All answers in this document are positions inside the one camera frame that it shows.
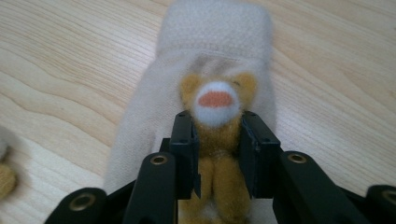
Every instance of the white sock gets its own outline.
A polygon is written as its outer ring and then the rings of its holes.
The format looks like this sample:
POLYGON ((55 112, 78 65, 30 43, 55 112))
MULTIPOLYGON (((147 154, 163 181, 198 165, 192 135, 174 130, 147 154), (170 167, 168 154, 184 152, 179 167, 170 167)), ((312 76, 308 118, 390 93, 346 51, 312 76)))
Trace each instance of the white sock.
POLYGON ((107 193, 136 179, 142 160, 171 136, 175 115, 184 110, 178 85, 187 74, 252 73, 258 80, 258 93, 250 110, 274 128, 275 103, 268 74, 271 40, 270 17, 262 7, 234 0, 179 0, 170 6, 156 59, 120 123, 108 161, 107 193))

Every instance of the teddy bear snout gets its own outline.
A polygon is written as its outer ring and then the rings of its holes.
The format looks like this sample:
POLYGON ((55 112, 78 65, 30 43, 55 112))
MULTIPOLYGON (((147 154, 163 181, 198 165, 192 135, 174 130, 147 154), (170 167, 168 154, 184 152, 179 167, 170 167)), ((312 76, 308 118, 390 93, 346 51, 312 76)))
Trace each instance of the teddy bear snout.
POLYGON ((205 84, 197 94, 192 114, 202 124, 217 128, 235 118, 240 111, 238 95, 225 81, 205 84))

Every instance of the brown teddy bear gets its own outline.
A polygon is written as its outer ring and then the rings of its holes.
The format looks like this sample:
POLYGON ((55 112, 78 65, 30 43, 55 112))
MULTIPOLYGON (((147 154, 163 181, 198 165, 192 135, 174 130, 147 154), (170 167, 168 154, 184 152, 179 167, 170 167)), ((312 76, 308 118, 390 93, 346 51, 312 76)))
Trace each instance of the brown teddy bear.
POLYGON ((211 200, 218 212, 214 223, 246 223, 250 199, 235 155, 242 114, 256 93, 255 77, 188 75, 181 80, 180 93, 198 132, 202 178, 201 198, 192 194, 190 200, 180 202, 180 223, 211 223, 203 216, 211 200))
MULTIPOLYGON (((7 144, 0 138, 0 160, 7 153, 7 144)), ((16 185, 16 175, 9 166, 0 162, 0 199, 6 197, 16 185)))

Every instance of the metal ring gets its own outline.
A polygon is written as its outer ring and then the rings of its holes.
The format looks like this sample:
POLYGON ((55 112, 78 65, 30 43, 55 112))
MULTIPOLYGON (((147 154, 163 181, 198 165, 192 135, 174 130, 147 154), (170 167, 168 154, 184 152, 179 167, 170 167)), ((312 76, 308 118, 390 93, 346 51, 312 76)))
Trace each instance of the metal ring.
POLYGON ((91 193, 81 193, 69 204, 72 211, 82 211, 94 204, 96 200, 95 195, 91 193))
POLYGON ((304 157, 304 156, 302 156, 300 154, 297 154, 297 153, 290 154, 288 156, 288 159, 290 161, 292 161, 292 162, 295 162, 295 163, 306 163, 307 162, 306 157, 304 157))
POLYGON ((155 156, 149 160, 154 165, 162 165, 168 162, 168 158, 162 155, 155 156))
POLYGON ((396 191, 395 190, 384 190, 382 191, 382 197, 384 197, 388 202, 396 205, 396 191))

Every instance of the wood grain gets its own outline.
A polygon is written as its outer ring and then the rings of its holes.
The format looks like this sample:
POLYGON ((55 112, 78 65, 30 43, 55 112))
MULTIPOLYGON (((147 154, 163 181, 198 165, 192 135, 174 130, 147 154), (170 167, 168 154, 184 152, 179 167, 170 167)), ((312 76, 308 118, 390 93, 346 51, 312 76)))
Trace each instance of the wood grain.
MULTIPOLYGON (((0 223, 101 187, 171 0, 0 1, 0 126, 19 175, 0 223)), ((396 2, 251 0, 274 22, 276 135, 363 195, 396 186, 396 2)))

